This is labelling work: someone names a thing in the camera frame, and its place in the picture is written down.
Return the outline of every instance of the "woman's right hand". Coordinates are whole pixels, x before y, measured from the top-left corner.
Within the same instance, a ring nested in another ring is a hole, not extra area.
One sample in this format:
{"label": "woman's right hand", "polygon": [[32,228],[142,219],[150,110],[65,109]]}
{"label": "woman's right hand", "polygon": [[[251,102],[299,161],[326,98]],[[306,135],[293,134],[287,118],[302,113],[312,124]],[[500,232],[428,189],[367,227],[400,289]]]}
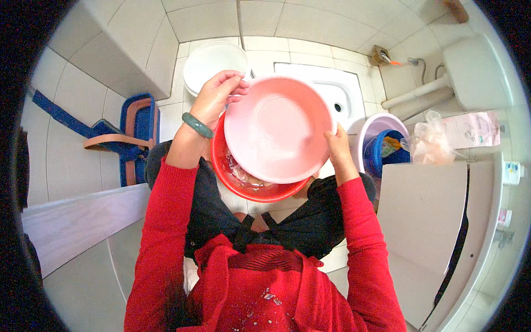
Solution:
{"label": "woman's right hand", "polygon": [[359,177],[358,170],[352,161],[350,155],[350,147],[348,146],[348,134],[343,129],[341,124],[337,124],[337,132],[335,135],[329,130],[325,131],[324,138],[328,143],[328,150],[330,152],[330,161],[336,171],[337,186],[344,184],[354,178]]}

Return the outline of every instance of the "plastic bag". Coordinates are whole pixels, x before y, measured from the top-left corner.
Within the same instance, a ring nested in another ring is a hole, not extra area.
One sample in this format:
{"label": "plastic bag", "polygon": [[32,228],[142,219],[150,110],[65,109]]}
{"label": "plastic bag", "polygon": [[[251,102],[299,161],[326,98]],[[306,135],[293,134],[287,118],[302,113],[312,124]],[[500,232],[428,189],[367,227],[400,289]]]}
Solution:
{"label": "plastic bag", "polygon": [[450,146],[441,115],[433,110],[426,114],[427,123],[417,123],[414,133],[406,142],[402,139],[402,147],[409,151],[416,164],[451,164],[456,152]]}

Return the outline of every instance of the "cloth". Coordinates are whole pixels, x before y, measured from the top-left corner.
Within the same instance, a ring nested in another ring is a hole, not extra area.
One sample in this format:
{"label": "cloth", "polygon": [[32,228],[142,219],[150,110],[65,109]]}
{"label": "cloth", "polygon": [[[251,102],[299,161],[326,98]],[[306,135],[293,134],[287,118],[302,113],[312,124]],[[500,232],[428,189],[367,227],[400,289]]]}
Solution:
{"label": "cloth", "polygon": [[[162,142],[149,152],[144,171],[150,188],[153,188],[157,179],[160,159],[168,154],[171,143],[171,140]],[[374,182],[363,173],[360,176],[367,195],[374,201]],[[240,252],[244,252],[247,243],[277,244],[288,249],[296,248],[308,257],[321,259],[345,238],[341,201],[336,189],[335,176],[316,179],[308,189],[307,202],[279,224],[267,212],[262,214],[270,231],[256,233],[250,227],[242,230],[245,225],[221,200],[216,176],[201,158],[195,178],[185,256],[195,259],[195,250],[217,235],[225,234],[232,243],[238,242],[237,250]],[[252,224],[254,219],[247,216],[246,220]],[[243,237],[243,243],[237,241],[238,232]]]}
{"label": "cloth", "polygon": [[[162,331],[175,313],[194,313],[197,326],[178,331],[215,331],[229,295],[229,260],[241,255],[224,234],[195,252],[200,277],[188,299],[183,285],[184,244],[198,168],[180,169],[162,159],[148,202],[135,281],[124,321],[125,331]],[[406,331],[398,305],[383,234],[360,178],[337,189],[349,251],[348,297],[345,299],[317,267],[322,262],[294,250],[302,261],[301,282],[294,313],[299,331]],[[262,244],[250,244],[248,250]],[[252,287],[256,280],[242,269],[239,282]],[[287,279],[279,288],[290,287]],[[186,303],[172,311],[173,303]]]}

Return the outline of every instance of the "wooden board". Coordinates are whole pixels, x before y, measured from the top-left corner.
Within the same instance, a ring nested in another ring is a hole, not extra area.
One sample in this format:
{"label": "wooden board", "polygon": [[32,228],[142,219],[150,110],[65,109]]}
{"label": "wooden board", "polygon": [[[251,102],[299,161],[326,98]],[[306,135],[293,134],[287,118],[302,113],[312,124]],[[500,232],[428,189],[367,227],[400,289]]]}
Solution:
{"label": "wooden board", "polygon": [[24,210],[22,227],[37,250],[42,277],[143,218],[150,193],[143,183]]}

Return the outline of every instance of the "jade bangle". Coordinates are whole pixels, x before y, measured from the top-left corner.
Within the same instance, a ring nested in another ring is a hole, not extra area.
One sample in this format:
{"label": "jade bangle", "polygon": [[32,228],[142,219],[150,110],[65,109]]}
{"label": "jade bangle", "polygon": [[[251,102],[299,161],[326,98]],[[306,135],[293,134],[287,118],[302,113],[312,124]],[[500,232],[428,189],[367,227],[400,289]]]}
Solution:
{"label": "jade bangle", "polygon": [[183,122],[189,125],[193,130],[197,131],[199,135],[211,139],[214,137],[214,131],[208,128],[204,123],[197,120],[195,116],[189,112],[183,113]]}

